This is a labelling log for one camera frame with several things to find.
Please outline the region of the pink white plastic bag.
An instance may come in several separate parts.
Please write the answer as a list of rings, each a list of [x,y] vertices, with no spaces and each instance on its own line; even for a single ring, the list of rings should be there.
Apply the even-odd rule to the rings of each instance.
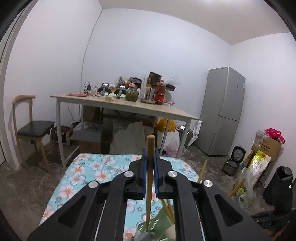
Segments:
[[[167,144],[165,144],[164,151],[167,156],[175,157],[177,155],[180,145],[180,140],[172,138]]]

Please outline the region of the red cooking oil bottle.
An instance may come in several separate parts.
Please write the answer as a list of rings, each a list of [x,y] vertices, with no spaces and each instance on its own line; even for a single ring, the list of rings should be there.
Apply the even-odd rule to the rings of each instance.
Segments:
[[[163,80],[160,80],[156,86],[156,90],[154,93],[154,100],[156,102],[163,103],[165,99],[165,91],[166,91],[165,83]]]

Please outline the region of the green canvas bag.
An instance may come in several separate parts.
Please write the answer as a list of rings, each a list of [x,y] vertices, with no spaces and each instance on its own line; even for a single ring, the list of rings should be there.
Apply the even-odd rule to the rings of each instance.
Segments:
[[[185,133],[185,126],[184,125],[181,125],[180,127],[177,128],[178,132],[179,132],[179,136],[180,136],[180,141],[181,139],[183,138],[183,135]],[[185,139],[185,143],[184,143],[184,146],[186,147],[190,140],[192,139],[193,137],[193,131],[191,129],[189,129],[187,131],[187,136],[186,136],[186,139]]]

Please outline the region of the yellow plastic bag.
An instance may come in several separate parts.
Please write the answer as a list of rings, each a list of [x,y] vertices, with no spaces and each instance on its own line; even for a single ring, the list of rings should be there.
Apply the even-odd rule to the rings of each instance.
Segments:
[[[159,132],[164,133],[168,126],[168,132],[174,132],[176,130],[176,125],[174,120],[169,120],[168,118],[162,118],[156,123],[155,128]]]

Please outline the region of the cardboard box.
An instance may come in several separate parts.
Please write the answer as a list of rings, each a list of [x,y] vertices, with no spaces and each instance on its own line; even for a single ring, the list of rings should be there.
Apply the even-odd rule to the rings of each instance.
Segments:
[[[259,148],[253,144],[251,149],[256,152],[260,150],[266,155],[270,156],[271,161],[276,161],[282,152],[282,143],[272,138],[268,138],[267,140],[263,141]]]

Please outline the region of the clear bag of vegetables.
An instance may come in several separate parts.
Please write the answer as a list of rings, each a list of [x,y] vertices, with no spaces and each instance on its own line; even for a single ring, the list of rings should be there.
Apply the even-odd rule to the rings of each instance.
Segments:
[[[242,209],[248,209],[255,201],[256,193],[253,190],[252,179],[245,167],[238,173],[234,186],[237,186],[243,179],[245,179],[245,182],[239,187],[234,196]]]

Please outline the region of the wooden chair black seat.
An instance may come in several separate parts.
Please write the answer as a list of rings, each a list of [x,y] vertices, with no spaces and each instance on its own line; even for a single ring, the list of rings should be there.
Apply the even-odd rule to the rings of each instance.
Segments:
[[[13,125],[16,137],[16,145],[22,161],[21,163],[25,168],[27,168],[20,140],[26,140],[30,141],[30,143],[33,143],[36,152],[38,151],[37,143],[39,143],[43,160],[46,165],[46,170],[49,173],[50,167],[45,153],[43,138],[45,135],[50,135],[51,131],[54,130],[54,122],[47,120],[33,120],[33,99],[35,98],[35,95],[18,95],[12,101]],[[18,104],[24,101],[29,103],[29,122],[22,128],[18,129],[16,124],[16,107]]]

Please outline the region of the green perforated utensil basket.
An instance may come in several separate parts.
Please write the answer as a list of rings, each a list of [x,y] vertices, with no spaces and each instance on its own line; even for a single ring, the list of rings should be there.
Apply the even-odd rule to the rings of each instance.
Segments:
[[[176,240],[175,225],[171,222],[164,208],[150,219],[148,230],[145,222],[137,225],[133,240]]]

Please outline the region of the glass jar green pickles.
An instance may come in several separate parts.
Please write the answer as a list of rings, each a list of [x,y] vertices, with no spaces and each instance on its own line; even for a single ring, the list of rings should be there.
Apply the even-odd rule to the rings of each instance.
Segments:
[[[138,99],[139,92],[137,90],[136,85],[131,85],[127,90],[126,90],[126,95],[125,98],[128,101],[133,101],[136,102]]]

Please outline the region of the floral blue quilt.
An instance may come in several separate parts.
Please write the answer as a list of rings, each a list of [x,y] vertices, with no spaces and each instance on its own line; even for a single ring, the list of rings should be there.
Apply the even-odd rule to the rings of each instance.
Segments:
[[[90,181],[109,182],[116,175],[127,171],[130,163],[141,159],[141,157],[141,155],[79,154],[67,168],[52,194],[40,224],[46,221]],[[135,240],[139,234],[138,225],[145,221],[145,208],[144,199],[129,200],[127,202],[123,240]]]

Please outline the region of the black rice cooker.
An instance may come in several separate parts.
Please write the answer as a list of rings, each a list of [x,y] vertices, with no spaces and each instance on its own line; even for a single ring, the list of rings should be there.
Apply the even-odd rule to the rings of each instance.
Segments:
[[[244,160],[245,154],[246,150],[243,147],[235,146],[230,159],[224,163],[222,171],[228,176],[234,176],[240,163]]]

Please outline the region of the black tower heater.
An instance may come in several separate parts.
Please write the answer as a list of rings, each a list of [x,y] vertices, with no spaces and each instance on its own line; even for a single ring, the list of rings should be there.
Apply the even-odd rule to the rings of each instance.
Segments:
[[[292,186],[293,173],[289,167],[280,166],[276,169],[271,181],[263,192],[265,202],[270,206],[275,206]]]

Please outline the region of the yellow white rice bag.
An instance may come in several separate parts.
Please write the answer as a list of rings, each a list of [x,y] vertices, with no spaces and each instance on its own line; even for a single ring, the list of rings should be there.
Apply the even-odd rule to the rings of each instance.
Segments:
[[[251,185],[254,187],[263,171],[269,165],[271,157],[261,150],[257,150],[251,151],[245,161],[247,161],[247,178],[251,181]]]

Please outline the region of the wooden desk grey frame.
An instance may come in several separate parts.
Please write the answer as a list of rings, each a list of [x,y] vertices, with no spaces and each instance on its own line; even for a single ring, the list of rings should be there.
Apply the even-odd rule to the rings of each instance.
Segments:
[[[176,158],[181,156],[181,153],[184,149],[184,143],[187,136],[187,131],[190,128],[191,121],[197,121],[198,118],[194,117],[191,114],[188,114],[180,109],[175,107],[169,107],[165,105],[157,104],[148,104],[140,101],[132,102],[123,99],[112,98],[111,101],[105,99],[105,97],[79,97],[79,96],[68,96],[67,94],[52,95],[52,98],[56,99],[56,126],[57,126],[57,137],[60,158],[63,168],[66,168],[67,163],[70,161],[75,152],[79,149],[76,148],[68,157],[65,157],[62,137],[61,137],[61,103],[72,103],[72,104],[81,104],[82,106],[93,106],[97,108],[107,108],[112,110],[127,111],[130,113],[136,114],[145,114],[148,116],[154,117],[163,117],[168,118],[169,120],[184,121],[185,124],[185,133],[181,139],[179,149],[176,155]]]

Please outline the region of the silver refrigerator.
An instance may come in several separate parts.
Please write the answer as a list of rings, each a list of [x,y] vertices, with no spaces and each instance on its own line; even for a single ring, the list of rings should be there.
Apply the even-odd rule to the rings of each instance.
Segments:
[[[226,156],[233,143],[245,94],[245,77],[231,67],[211,69],[196,145],[208,156]]]

